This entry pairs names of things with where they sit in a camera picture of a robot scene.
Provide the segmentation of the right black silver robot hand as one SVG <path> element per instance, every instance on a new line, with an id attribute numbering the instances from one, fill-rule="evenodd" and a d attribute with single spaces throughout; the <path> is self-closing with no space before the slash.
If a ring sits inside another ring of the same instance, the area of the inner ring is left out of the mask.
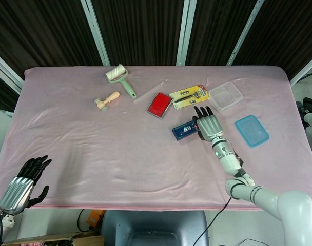
<path id="1" fill-rule="evenodd" d="M 192 117 L 198 127 L 198 136 L 201 140 L 211 142 L 214 138 L 223 134 L 223 129 L 213 114 L 209 106 L 206 107 L 193 107 L 196 111 L 196 116 Z"/>

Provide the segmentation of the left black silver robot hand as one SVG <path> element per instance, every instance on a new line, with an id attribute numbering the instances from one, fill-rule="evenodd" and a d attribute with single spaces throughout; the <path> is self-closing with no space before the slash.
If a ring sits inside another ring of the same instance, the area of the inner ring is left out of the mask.
<path id="1" fill-rule="evenodd" d="M 51 162 L 52 160 L 47 155 L 26 161 L 1 196 L 0 212 L 17 215 L 23 212 L 25 208 L 41 203 L 48 194 L 48 185 L 43 188 L 38 197 L 31 198 L 31 194 L 43 171 Z"/>

